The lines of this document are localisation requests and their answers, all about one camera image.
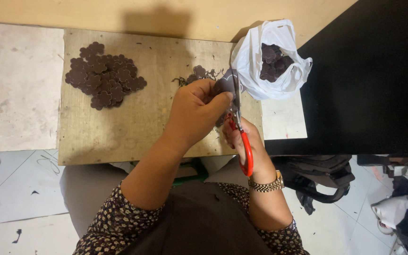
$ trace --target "wristwatch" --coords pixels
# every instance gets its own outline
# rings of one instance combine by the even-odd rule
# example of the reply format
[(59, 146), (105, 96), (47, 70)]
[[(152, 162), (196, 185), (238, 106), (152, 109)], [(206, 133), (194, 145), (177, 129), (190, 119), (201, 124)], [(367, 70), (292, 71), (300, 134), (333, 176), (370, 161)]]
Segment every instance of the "wristwatch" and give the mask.
[(271, 183), (267, 183), (267, 184), (255, 183), (251, 180), (250, 177), (248, 177), (248, 186), (256, 190), (257, 192), (263, 192), (263, 193), (280, 190), (284, 188), (283, 176), (281, 175), (280, 171), (277, 170), (276, 180)]

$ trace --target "wire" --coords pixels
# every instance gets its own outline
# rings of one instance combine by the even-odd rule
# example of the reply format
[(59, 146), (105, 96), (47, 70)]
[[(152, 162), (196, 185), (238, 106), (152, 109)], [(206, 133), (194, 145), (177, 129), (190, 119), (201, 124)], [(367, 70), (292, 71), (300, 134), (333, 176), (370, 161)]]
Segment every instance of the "wire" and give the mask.
[[(51, 172), (51, 173), (54, 173), (55, 175), (59, 175), (59, 174), (61, 173), (61, 170), (60, 170), (60, 168), (58, 167), (58, 160), (56, 160), (56, 159), (54, 158), (54, 155), (56, 155), (57, 153), (58, 153), (58, 151), (56, 151), (56, 152), (51, 156), (51, 158), (47, 158), (47, 157), (45, 157), (44, 155), (41, 155), (43, 158), (38, 159), (38, 160), (37, 160), (37, 164), (39, 164), (43, 169), (45, 169), (45, 170), (47, 170), (47, 171), (49, 171), (49, 172)], [(40, 160), (48, 160), (48, 161), (50, 161), (50, 169), (48, 169), (48, 168), (44, 167), (42, 164), (40, 164), (40, 163), (39, 163)]]

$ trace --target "red scissors handle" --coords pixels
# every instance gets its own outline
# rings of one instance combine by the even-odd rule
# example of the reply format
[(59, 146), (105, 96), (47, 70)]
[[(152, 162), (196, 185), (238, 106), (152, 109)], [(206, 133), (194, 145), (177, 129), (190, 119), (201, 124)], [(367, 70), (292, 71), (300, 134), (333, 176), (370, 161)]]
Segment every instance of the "red scissors handle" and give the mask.
[[(233, 120), (230, 120), (230, 126), (231, 129), (234, 131), (237, 129), (237, 127), (235, 126), (235, 122)], [(251, 151), (251, 145), (250, 145), (250, 141), (248, 140), (248, 136), (247, 133), (245, 133), (245, 131), (241, 130), (240, 131), (240, 135), (242, 136), (242, 141), (243, 141), (243, 147), (245, 148), (245, 155), (246, 155), (246, 166), (244, 166), (241, 162), (240, 162), (240, 158), (239, 158), (239, 164), (240, 164), (240, 168), (242, 169), (242, 172), (250, 177), (253, 174), (253, 152)]]

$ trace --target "floral blouse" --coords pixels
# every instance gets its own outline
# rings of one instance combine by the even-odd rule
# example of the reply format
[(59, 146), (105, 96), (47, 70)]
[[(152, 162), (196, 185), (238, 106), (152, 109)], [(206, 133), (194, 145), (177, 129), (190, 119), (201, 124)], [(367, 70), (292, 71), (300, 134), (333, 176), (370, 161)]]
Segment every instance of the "floral blouse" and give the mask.
[[(218, 183), (221, 189), (242, 205), (248, 212), (249, 192), (247, 188), (230, 183)], [(133, 243), (140, 233), (152, 226), (162, 213), (143, 210), (131, 204), (122, 195), (120, 185), (98, 211), (88, 232), (78, 241), (74, 255), (115, 255)], [(303, 250), (295, 221), (285, 229), (277, 231), (258, 230), (273, 254), (309, 255)]]

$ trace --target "person's left hand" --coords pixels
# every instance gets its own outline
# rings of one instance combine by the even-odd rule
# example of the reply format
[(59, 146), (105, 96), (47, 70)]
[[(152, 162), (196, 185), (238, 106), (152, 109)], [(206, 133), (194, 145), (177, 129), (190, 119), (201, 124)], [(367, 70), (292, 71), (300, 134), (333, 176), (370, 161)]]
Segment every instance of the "person's left hand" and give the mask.
[(230, 105), (233, 99), (230, 92), (223, 92), (214, 98), (209, 96), (214, 85), (215, 81), (211, 79), (201, 79), (177, 91), (164, 132), (170, 143), (174, 143), (174, 149), (187, 152), (209, 134)]

